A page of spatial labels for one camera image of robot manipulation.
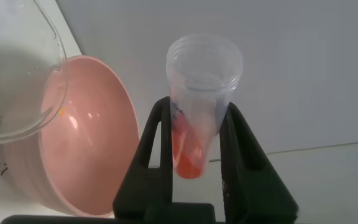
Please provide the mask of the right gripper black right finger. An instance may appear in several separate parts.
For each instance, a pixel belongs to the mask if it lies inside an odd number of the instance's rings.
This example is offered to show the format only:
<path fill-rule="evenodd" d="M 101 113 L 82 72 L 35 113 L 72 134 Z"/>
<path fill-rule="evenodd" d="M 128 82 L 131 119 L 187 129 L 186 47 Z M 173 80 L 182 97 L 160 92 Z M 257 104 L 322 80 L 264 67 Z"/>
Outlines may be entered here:
<path fill-rule="evenodd" d="M 219 141 L 226 223 L 295 223 L 298 204 L 234 103 Z"/>

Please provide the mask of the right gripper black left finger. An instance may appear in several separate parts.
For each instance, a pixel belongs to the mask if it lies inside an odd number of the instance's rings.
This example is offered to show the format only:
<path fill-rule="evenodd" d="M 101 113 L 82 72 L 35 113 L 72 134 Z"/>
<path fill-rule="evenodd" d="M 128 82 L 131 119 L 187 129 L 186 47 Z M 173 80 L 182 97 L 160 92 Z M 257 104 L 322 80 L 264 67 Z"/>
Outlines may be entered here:
<path fill-rule="evenodd" d="M 157 126 L 160 131 L 160 166 L 149 162 Z M 158 100 L 146 122 L 137 150 L 112 203 L 115 218 L 143 219 L 151 205 L 172 203 L 173 162 L 170 121 L 170 98 Z"/>

